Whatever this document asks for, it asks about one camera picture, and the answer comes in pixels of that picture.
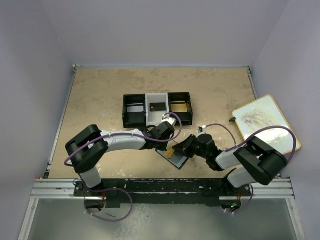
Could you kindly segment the gold VIP card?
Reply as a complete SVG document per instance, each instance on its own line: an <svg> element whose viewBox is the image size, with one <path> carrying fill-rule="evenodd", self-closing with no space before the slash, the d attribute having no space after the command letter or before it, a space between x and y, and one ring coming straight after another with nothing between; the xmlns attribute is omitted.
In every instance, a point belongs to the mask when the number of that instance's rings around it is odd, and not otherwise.
<svg viewBox="0 0 320 240"><path fill-rule="evenodd" d="M175 150L172 149L171 151L169 151L169 152L167 153L166 156L170 159L170 158L173 156L174 153L175 153Z"/></svg>

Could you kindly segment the white board with wood rim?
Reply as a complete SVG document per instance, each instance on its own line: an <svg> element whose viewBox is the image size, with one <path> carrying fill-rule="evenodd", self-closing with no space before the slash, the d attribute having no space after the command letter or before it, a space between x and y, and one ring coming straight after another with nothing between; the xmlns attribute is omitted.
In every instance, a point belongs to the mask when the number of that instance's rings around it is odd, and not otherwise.
<svg viewBox="0 0 320 240"><path fill-rule="evenodd" d="M250 135L269 126L283 126L291 129L288 121L271 95L265 95L232 112L235 123L246 140ZM282 128L265 130L256 135L283 155L293 149L292 135Z"/></svg>

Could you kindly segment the aluminium frame rail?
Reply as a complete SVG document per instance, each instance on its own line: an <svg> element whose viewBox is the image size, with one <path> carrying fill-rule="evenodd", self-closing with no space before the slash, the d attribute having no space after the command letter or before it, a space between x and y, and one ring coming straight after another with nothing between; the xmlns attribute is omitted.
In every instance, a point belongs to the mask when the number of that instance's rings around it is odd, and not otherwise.
<svg viewBox="0 0 320 240"><path fill-rule="evenodd" d="M231 195L215 179L37 179L21 240L304 240L289 179Z"/></svg>

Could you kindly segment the gold credit card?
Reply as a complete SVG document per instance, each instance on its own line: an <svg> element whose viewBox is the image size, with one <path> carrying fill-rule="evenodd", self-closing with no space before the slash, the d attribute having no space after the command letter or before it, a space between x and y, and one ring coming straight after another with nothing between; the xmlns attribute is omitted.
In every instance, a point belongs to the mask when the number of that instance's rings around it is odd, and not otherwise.
<svg viewBox="0 0 320 240"><path fill-rule="evenodd" d="M189 105L187 103L171 104L171 112L174 113L187 113L189 111Z"/></svg>

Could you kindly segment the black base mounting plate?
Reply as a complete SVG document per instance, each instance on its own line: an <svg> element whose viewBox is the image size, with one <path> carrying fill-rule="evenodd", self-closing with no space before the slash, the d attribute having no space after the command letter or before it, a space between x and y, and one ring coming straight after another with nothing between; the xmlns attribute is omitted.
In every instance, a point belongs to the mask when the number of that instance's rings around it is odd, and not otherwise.
<svg viewBox="0 0 320 240"><path fill-rule="evenodd" d="M252 194L250 186L227 187L223 178L116 179L104 178L101 187L86 188L82 181L74 183L74 195L85 200L98 199L106 208L122 204L182 204L208 207L240 207L242 197Z"/></svg>

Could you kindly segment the black leather card holder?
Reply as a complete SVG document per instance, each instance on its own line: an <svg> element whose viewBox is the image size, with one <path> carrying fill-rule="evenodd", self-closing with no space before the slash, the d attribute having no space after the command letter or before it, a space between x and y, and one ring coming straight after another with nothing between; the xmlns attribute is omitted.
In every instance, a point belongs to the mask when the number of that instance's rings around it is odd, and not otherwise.
<svg viewBox="0 0 320 240"><path fill-rule="evenodd" d="M177 169L180 170L185 165L185 163L188 161L189 158L179 152L176 152L176 151L174 152L174 154L171 158L168 158L167 154L169 151L162 151L159 149L155 150L156 153L158 153L161 157L163 157L165 160L167 160L169 163L171 163L174 167L176 167Z"/></svg>

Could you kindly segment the black and white organizer tray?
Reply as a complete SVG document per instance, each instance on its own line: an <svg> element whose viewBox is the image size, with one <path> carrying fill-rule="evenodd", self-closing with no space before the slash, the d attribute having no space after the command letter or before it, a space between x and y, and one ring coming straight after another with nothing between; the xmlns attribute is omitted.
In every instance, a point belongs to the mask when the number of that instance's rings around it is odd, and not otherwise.
<svg viewBox="0 0 320 240"><path fill-rule="evenodd" d="M122 122L125 129L157 126L166 113L175 113L183 126L193 124L189 92L128 94L123 96Z"/></svg>

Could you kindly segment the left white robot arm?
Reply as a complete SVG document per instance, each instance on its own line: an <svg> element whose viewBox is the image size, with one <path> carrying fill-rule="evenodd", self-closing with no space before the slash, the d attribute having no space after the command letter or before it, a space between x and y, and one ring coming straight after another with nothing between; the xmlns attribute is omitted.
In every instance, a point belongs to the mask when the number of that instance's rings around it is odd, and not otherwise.
<svg viewBox="0 0 320 240"><path fill-rule="evenodd" d="M96 168L104 154L120 150L165 151L175 133L175 120L166 118L152 129L136 128L131 131L102 131L96 124L89 125L65 145L71 166L89 189L97 190L102 179Z"/></svg>

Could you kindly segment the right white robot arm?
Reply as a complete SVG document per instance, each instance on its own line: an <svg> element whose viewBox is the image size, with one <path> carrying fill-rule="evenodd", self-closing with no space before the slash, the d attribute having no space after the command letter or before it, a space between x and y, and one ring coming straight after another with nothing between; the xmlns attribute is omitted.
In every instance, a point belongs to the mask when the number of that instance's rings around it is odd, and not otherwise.
<svg viewBox="0 0 320 240"><path fill-rule="evenodd" d="M226 186L234 189L252 183L267 186L288 165L284 155L256 136L245 146L230 151L218 149L212 136L207 133L190 135L172 148L175 153L187 158L198 156L205 159L214 171L241 166L223 178L228 182Z"/></svg>

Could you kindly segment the silver credit card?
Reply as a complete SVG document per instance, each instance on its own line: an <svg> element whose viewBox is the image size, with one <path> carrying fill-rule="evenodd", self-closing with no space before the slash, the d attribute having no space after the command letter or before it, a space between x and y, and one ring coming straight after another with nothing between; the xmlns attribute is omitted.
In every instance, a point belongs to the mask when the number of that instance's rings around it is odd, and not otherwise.
<svg viewBox="0 0 320 240"><path fill-rule="evenodd" d="M127 107L128 113L143 113L144 112L144 106L143 105L129 105Z"/></svg>

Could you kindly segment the black credit card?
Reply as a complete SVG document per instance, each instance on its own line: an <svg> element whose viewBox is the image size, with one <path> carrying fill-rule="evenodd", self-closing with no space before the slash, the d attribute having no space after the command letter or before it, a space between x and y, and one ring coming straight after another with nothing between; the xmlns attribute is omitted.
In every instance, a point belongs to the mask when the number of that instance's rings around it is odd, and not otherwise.
<svg viewBox="0 0 320 240"><path fill-rule="evenodd" d="M151 112L161 112L167 110L167 105L165 102L151 102L149 104L149 110Z"/></svg>

